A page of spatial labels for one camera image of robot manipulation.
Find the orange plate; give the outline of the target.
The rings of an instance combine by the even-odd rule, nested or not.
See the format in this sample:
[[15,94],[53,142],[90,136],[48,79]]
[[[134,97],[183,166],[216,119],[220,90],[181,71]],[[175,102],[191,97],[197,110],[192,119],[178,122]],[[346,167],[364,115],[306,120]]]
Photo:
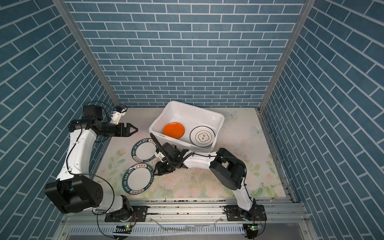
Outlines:
[[163,128],[163,135],[179,139],[185,133],[185,127],[177,122],[169,123]]

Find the white plate black pattern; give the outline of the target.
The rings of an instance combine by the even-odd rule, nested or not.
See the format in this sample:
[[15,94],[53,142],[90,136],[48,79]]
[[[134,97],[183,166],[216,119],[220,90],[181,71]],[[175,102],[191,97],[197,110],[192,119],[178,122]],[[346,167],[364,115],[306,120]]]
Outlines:
[[197,147],[211,146],[216,137],[215,132],[206,126],[199,126],[194,128],[190,133],[191,142]]

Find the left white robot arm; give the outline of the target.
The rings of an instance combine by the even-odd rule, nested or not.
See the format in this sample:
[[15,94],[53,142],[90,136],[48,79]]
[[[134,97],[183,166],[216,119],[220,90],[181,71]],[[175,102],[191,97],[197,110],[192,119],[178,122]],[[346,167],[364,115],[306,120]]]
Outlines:
[[127,107],[114,107],[109,122],[104,122],[103,108],[83,107],[79,120],[69,124],[70,144],[65,163],[53,183],[45,186],[45,194],[63,214],[80,213],[92,209],[118,221],[132,215],[132,207],[124,196],[104,193],[102,186],[91,180],[89,165],[97,137],[130,137],[138,132],[131,124],[120,123]]

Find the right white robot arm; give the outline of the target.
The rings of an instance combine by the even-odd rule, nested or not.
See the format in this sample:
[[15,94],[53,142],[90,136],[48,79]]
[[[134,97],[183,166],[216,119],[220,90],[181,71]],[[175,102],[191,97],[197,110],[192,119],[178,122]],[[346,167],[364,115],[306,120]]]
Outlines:
[[228,150],[220,148],[213,153],[196,153],[165,143],[156,147],[155,156],[160,159],[155,165],[155,176],[170,174],[181,168],[210,170],[224,187],[234,192],[240,211],[248,215],[254,212],[257,204],[247,190],[247,167]]

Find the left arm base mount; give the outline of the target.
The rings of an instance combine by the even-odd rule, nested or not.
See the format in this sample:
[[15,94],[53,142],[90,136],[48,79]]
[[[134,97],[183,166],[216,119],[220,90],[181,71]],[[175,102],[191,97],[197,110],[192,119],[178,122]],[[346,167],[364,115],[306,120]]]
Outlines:
[[132,206],[130,210],[121,209],[113,213],[106,214],[105,222],[145,222],[148,213],[148,206]]

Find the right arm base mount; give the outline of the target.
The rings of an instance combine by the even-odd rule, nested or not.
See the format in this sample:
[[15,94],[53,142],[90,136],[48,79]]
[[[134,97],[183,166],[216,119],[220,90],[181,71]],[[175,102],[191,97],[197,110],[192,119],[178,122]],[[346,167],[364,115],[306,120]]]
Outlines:
[[227,217],[227,221],[266,221],[267,215],[265,207],[263,205],[253,204],[249,211],[241,209],[237,205],[226,205],[224,212]]

